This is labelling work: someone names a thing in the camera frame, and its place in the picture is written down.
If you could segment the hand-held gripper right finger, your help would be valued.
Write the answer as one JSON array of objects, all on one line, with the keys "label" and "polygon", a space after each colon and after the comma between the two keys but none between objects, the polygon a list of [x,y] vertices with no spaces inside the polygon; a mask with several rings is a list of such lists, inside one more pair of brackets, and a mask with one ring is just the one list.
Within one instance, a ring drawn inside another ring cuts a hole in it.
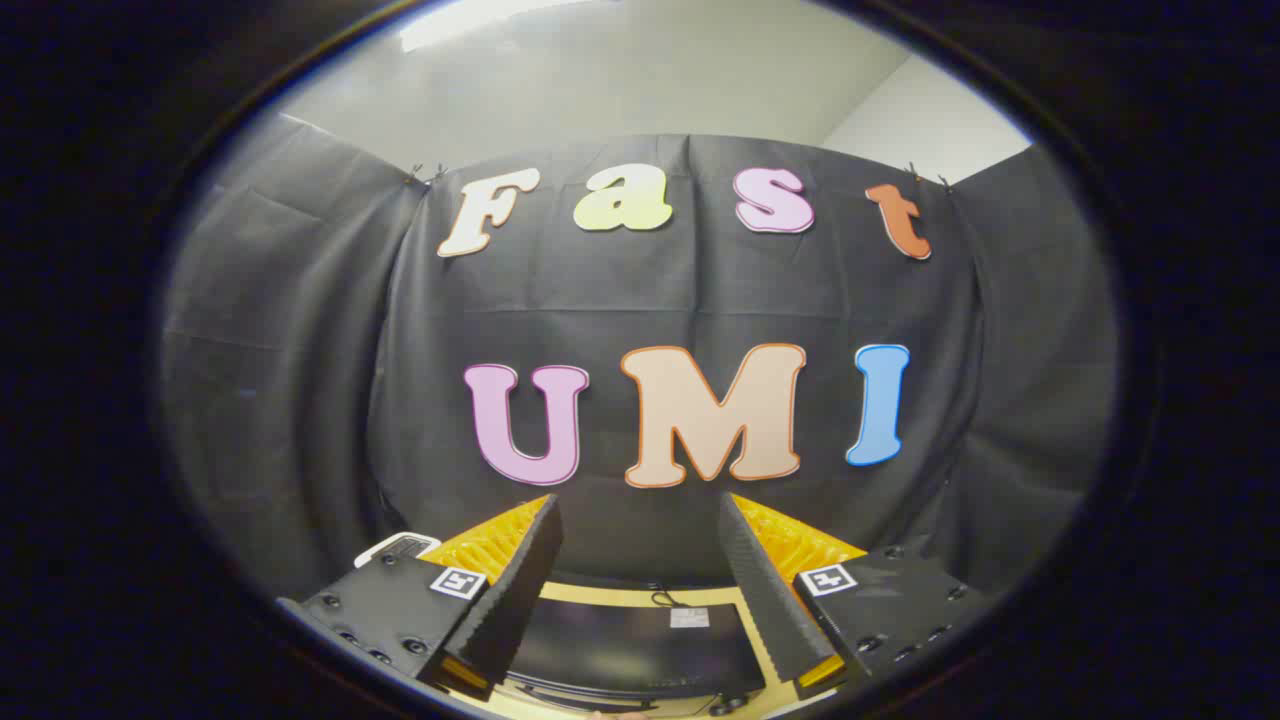
[{"label": "hand-held gripper right finger", "polygon": [[803,700],[900,671],[989,607],[910,547],[860,550],[740,495],[721,496],[718,533],[778,679]]}]

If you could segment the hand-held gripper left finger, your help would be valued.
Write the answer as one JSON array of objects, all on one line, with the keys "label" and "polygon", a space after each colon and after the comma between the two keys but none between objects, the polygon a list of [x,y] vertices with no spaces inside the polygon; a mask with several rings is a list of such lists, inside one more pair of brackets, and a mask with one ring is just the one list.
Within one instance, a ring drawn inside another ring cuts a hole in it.
[{"label": "hand-held gripper left finger", "polygon": [[515,660],[563,539],[544,495],[447,541],[401,532],[306,600],[296,621],[416,691],[489,700]]}]

